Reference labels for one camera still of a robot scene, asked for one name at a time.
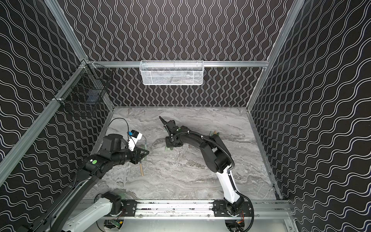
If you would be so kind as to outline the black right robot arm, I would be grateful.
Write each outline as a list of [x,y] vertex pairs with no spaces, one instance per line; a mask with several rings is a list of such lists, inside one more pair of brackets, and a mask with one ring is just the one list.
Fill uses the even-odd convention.
[[165,138],[166,147],[178,148],[188,144],[198,148],[206,166],[218,177],[223,189],[227,213],[233,216],[239,214],[244,199],[232,176],[232,170],[235,167],[234,160],[221,138],[217,134],[202,135],[186,126],[179,127],[174,120],[166,121],[162,117],[159,119],[168,133]]

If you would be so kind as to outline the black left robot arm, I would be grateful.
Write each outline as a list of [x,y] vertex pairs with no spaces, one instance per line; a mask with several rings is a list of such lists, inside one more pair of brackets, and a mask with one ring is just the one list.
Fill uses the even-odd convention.
[[18,232],[61,232],[84,196],[92,189],[114,166],[127,162],[138,164],[149,151],[129,143],[134,141],[131,137],[125,141],[120,134],[104,136],[98,153],[90,155],[79,167],[72,182],[51,205],[51,207],[30,225],[22,225]]

